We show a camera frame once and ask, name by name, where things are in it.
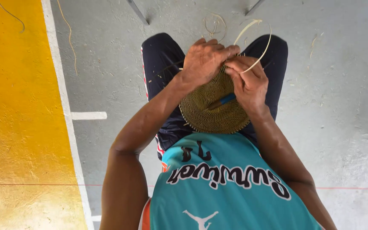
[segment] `yellow painted stripe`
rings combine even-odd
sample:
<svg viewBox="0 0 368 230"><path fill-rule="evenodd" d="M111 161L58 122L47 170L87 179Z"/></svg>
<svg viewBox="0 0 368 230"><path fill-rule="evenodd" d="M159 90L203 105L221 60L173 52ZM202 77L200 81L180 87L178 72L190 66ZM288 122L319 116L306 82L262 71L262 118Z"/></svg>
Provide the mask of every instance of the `yellow painted stripe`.
<svg viewBox="0 0 368 230"><path fill-rule="evenodd" d="M0 229L86 229L41 2L0 2Z"/></svg>

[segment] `man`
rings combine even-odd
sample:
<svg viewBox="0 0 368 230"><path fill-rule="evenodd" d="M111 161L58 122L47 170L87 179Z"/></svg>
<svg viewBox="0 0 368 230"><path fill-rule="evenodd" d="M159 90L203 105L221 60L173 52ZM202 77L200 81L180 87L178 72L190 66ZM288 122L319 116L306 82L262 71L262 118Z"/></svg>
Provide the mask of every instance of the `man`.
<svg viewBox="0 0 368 230"><path fill-rule="evenodd" d="M225 48L216 39L199 39L186 56L167 34L143 43L149 102L110 148L102 230L336 229L312 176L275 123L286 42L272 36L261 62L240 73L268 39L258 38L241 56L234 56L237 45ZM177 105L223 64L251 123L235 134L194 132ZM149 199L139 154L155 135L163 173Z"/></svg>

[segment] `concrete floor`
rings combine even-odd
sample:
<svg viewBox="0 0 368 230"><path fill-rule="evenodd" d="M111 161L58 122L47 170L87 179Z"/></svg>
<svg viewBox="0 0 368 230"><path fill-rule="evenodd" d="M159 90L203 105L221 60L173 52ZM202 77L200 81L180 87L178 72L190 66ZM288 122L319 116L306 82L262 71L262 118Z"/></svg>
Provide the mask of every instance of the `concrete floor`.
<svg viewBox="0 0 368 230"><path fill-rule="evenodd" d="M108 114L106 120L74 121L86 184L103 182L110 144L147 102L140 53L146 38L167 32L186 52L201 35L208 37L202 18L215 12L227 25L221 43L230 45L252 18L260 18L289 45L279 127L313 175L336 226L368 229L368 190L350 189L368 188L368 1L267 0L250 17L244 12L255 0L135 2L150 26L141 27L124 0L61 1L72 27L76 76L69 29L51 0L71 111ZM220 26L216 38L223 36ZM241 49L245 37L250 43L268 31L266 24L248 30ZM155 142L140 161L154 185L161 168ZM100 215L101 187L87 186L87 192L92 215Z"/></svg>

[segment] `navy shorts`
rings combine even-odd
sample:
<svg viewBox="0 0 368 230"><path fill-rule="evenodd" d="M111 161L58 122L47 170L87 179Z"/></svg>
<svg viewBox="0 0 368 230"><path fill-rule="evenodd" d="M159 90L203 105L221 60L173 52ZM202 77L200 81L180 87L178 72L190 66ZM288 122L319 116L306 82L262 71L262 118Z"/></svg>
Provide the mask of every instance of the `navy shorts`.
<svg viewBox="0 0 368 230"><path fill-rule="evenodd" d="M259 58L267 46L268 39L269 35L261 36L248 45L241 54ZM185 54L180 46L166 33L156 34L145 40L141 45L141 50L147 98L151 100L180 71L178 68L183 67ZM268 50L261 59L261 64L269 80L265 103L268 105L273 119L276 119L278 112L278 101L287 62L287 43L272 35ZM186 123L180 108L177 106L156 135L157 154L160 160L164 152L173 144L193 133L194 130L189 125L185 125ZM240 130L239 133L248 138L255 146L258 146L256 133L251 123Z"/></svg>

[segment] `jumpman logo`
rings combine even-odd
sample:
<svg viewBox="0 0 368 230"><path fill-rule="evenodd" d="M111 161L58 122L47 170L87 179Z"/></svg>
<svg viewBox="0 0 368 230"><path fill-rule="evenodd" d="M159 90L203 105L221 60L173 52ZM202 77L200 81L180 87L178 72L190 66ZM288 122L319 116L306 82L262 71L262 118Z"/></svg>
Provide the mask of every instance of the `jumpman logo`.
<svg viewBox="0 0 368 230"><path fill-rule="evenodd" d="M207 216L205 218L200 218L200 217L193 216L187 210L185 210L183 213L187 213L187 215L189 217L191 217L193 220L195 220L198 223L198 230L207 230L208 227L210 226L211 222L208 222L207 227L205 227L205 222L207 222L209 219L211 219L212 217L214 217L215 215L218 214L218 212L214 212L213 214L211 214L211 215L209 215L209 216Z"/></svg>

